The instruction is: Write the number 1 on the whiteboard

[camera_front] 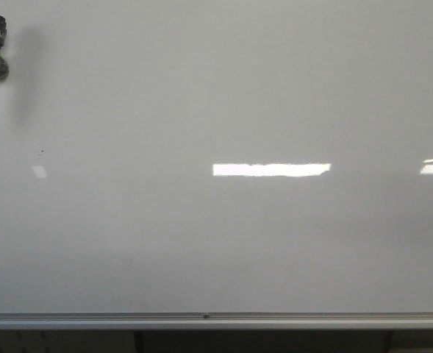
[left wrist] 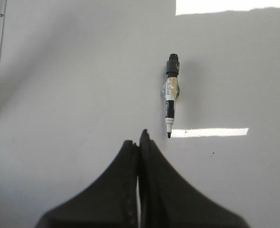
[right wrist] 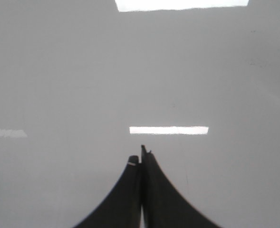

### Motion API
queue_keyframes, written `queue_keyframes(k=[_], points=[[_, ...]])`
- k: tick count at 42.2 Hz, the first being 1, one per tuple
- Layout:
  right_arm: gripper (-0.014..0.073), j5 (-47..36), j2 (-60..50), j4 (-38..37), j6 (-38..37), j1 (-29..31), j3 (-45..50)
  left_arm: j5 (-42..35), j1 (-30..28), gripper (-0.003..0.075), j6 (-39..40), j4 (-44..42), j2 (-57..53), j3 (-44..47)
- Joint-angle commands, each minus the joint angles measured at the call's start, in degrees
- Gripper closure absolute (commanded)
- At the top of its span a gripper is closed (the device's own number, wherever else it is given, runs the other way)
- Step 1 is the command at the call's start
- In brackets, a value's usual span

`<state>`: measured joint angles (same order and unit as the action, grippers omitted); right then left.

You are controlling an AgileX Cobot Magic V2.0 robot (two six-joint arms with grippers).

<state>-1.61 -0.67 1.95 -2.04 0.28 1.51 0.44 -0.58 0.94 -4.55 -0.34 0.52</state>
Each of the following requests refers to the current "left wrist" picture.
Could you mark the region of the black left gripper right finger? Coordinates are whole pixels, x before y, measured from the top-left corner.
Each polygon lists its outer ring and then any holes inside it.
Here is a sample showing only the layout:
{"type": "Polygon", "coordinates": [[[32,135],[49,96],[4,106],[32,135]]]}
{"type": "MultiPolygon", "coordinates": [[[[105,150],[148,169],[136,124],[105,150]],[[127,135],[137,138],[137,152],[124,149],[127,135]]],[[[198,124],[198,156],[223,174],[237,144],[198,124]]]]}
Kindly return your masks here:
{"type": "Polygon", "coordinates": [[[140,142],[142,228],[247,228],[239,215],[190,185],[164,157],[146,129],[140,142]]]}

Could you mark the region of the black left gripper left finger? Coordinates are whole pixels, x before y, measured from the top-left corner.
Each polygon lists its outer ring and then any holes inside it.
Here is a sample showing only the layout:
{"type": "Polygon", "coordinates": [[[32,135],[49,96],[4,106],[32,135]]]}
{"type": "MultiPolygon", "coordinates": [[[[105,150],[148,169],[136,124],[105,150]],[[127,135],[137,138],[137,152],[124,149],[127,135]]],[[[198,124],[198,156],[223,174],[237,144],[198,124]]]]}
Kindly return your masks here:
{"type": "Polygon", "coordinates": [[[136,228],[139,148],[130,140],[84,191],[46,212],[38,228],[136,228]]]}

